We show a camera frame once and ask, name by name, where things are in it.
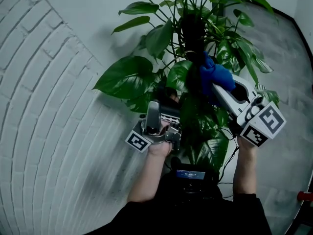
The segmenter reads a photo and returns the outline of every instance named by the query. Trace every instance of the potted plant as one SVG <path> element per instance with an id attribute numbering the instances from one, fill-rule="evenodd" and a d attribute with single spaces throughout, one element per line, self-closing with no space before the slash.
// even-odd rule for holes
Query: potted plant
<path id="1" fill-rule="evenodd" d="M 204 5 L 213 3 L 209 10 Z M 265 63 L 262 53 L 238 33 L 239 25 L 253 27 L 250 17 L 234 10 L 237 17 L 232 22 L 220 16 L 226 7 L 247 0 L 147 0 L 134 2 L 119 14 L 149 14 L 157 16 L 161 24 L 154 26 L 147 15 L 138 16 L 114 29 L 120 32 L 142 24 L 150 24 L 151 31 L 143 35 L 138 48 L 146 48 L 156 60 L 163 62 L 165 52 L 173 60 L 153 73 L 153 64 L 145 57 L 133 54 L 112 64 L 100 77 L 94 89 L 125 100 L 130 110 L 146 113 L 156 84 L 163 80 L 166 86 L 181 93 L 179 100 L 182 128 L 181 144 L 191 164 L 209 166 L 219 171 L 223 166 L 229 140 L 222 128 L 227 128 L 228 112 L 223 107 L 213 106 L 202 94 L 199 67 L 203 51 L 207 50 L 215 63 L 223 65 L 233 74 L 239 75 L 246 67 L 256 83 L 256 91 L 269 101 L 278 104 L 276 92 L 267 91 L 259 84 L 255 69 L 269 73 L 272 69 Z M 273 10 L 265 0 L 254 1 L 271 13 Z M 162 7 L 168 6 L 171 17 Z"/>

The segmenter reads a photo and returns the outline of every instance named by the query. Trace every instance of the small screen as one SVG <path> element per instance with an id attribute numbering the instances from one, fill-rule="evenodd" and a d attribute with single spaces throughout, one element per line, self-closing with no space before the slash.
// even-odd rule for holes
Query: small screen
<path id="1" fill-rule="evenodd" d="M 190 170 L 177 170 L 176 176 L 178 178 L 204 179 L 205 172 L 203 172 L 203 171 L 190 171 Z"/>

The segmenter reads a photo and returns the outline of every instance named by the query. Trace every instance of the black shirt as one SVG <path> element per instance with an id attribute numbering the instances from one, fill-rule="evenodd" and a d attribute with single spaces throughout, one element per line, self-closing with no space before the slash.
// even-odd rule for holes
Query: black shirt
<path id="1" fill-rule="evenodd" d="M 128 203 L 111 223 L 91 234 L 234 234 L 270 235 L 260 200 L 255 194 L 234 195 L 233 202 L 213 199 L 171 203 L 154 199 Z"/>

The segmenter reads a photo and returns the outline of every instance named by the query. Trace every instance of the person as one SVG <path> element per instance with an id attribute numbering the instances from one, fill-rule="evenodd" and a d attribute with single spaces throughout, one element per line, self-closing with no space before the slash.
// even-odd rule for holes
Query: person
<path id="1" fill-rule="evenodd" d="M 206 52 L 204 57 L 204 65 L 200 68 L 203 94 L 212 95 L 211 83 L 219 84 L 228 91 L 233 90 L 235 84 L 230 72 L 214 64 Z M 210 103 L 218 104 L 213 98 Z M 170 154 L 172 144 L 152 144 L 126 206 L 109 224 L 91 234 L 177 232 L 270 235 L 262 204 L 256 196 L 257 147 L 241 137 L 237 140 L 239 152 L 233 179 L 233 201 L 223 199 L 216 181 L 200 197 L 176 194 L 175 175 L 170 172 L 161 179 L 165 158 Z"/>

